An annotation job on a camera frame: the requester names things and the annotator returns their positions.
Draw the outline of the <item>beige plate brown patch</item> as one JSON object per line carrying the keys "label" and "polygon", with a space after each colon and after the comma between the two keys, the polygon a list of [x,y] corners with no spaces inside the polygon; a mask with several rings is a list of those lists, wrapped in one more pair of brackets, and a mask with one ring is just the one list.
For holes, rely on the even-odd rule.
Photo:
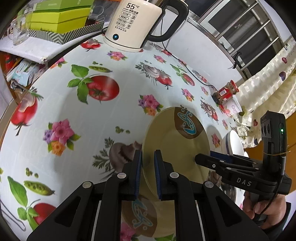
{"label": "beige plate brown patch", "polygon": [[208,137],[198,118],[186,108],[164,109],[148,126],[142,144],[143,172],[149,189],[157,195],[155,150],[160,150],[163,160],[189,180],[203,183],[207,179],[209,169],[197,165],[195,156],[210,154]]}

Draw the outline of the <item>white plate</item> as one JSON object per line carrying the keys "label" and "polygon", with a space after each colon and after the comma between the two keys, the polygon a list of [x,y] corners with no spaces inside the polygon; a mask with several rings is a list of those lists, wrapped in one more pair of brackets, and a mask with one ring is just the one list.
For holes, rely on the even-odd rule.
{"label": "white plate", "polygon": [[222,153],[223,136],[215,126],[209,125],[206,127],[210,150]]}

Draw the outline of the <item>white yogurt cup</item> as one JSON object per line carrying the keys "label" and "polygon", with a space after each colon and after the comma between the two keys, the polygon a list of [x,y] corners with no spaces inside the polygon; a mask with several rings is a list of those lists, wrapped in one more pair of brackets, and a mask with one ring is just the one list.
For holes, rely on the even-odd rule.
{"label": "white yogurt cup", "polygon": [[223,108],[227,116],[236,115],[242,111],[241,105],[235,96],[232,96],[226,102],[224,102]]}

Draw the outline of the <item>red lid sauce jar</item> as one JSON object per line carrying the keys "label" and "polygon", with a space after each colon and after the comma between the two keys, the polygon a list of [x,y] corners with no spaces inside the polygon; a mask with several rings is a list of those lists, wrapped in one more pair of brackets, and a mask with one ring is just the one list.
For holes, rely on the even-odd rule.
{"label": "red lid sauce jar", "polygon": [[236,95],[239,92],[239,89],[236,83],[233,80],[230,80],[226,83],[224,87],[222,87],[217,92],[212,94],[212,98],[217,105],[222,105],[233,95]]}

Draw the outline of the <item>floral vegetable tablecloth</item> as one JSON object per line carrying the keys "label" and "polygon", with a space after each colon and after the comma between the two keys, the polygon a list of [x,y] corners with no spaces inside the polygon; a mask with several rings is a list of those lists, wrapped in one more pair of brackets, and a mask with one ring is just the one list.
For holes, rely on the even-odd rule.
{"label": "floral vegetable tablecloth", "polygon": [[76,47],[34,83],[41,99],[25,97],[4,136],[1,201],[26,226],[23,232],[8,219],[20,240],[32,232],[20,218],[27,208],[58,206],[83,181],[108,178],[110,148],[142,143],[165,108],[184,106],[222,136],[236,127],[214,103],[208,80],[162,44],[128,53],[96,39],[98,47]]}

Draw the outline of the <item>cream heart pattern curtain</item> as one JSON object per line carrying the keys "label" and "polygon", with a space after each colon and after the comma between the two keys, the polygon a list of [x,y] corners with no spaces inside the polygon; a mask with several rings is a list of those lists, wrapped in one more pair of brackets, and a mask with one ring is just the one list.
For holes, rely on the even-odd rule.
{"label": "cream heart pattern curtain", "polygon": [[269,63],[239,86],[236,95],[242,107],[235,120],[237,133],[244,148],[260,143],[260,118],[269,110],[288,118],[295,112],[295,39],[286,45]]}

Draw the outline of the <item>black binder clip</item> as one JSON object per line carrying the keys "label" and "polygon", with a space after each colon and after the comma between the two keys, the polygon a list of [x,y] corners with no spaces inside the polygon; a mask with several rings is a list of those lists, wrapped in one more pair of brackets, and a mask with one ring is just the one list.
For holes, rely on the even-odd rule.
{"label": "black binder clip", "polygon": [[8,208],[4,205],[4,203],[1,201],[1,213],[4,214],[4,219],[8,223],[9,226],[11,226],[11,223],[8,221],[12,221],[21,231],[25,232],[26,231],[26,226],[25,224],[18,218],[16,218],[9,210]]}

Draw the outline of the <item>metal window grille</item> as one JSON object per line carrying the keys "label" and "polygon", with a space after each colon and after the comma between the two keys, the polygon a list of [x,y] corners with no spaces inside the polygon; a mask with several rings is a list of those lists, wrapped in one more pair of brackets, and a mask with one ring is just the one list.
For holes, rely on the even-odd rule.
{"label": "metal window grille", "polygon": [[187,1],[189,22],[233,63],[244,80],[259,72],[291,38],[266,1]]}

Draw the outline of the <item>cream electric kettle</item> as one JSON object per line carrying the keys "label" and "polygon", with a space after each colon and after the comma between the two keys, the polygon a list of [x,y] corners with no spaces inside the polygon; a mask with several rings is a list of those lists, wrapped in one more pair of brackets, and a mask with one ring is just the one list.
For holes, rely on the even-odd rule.
{"label": "cream electric kettle", "polygon": [[[152,32],[165,16],[168,7],[177,11],[177,17],[164,34],[155,36]],[[163,42],[170,39],[188,15],[188,5],[181,0],[121,1],[104,33],[103,40],[116,49],[139,52],[147,41]]]}

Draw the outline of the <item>chevron pattern box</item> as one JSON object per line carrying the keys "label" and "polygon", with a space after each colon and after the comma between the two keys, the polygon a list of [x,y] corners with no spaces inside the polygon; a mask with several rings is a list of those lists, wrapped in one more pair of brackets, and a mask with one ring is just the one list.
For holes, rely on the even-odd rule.
{"label": "chevron pattern box", "polygon": [[42,30],[29,30],[29,36],[63,45],[84,35],[101,31],[103,25],[104,21],[99,21],[93,25],[88,25],[63,34]]}

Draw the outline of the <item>green box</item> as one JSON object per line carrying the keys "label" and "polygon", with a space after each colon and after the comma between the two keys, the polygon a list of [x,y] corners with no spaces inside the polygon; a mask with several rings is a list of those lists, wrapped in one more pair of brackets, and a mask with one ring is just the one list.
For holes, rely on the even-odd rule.
{"label": "green box", "polygon": [[35,3],[26,17],[26,27],[53,33],[67,33],[85,26],[94,1],[55,0]]}

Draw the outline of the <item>glass cup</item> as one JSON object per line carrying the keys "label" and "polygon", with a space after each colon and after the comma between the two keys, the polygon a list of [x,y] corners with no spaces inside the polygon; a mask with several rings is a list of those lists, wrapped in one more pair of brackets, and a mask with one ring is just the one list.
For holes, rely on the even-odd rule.
{"label": "glass cup", "polygon": [[20,11],[17,17],[12,20],[10,26],[6,30],[6,34],[10,40],[12,40],[13,45],[19,45],[25,42],[29,37],[29,31],[26,28],[26,14]]}

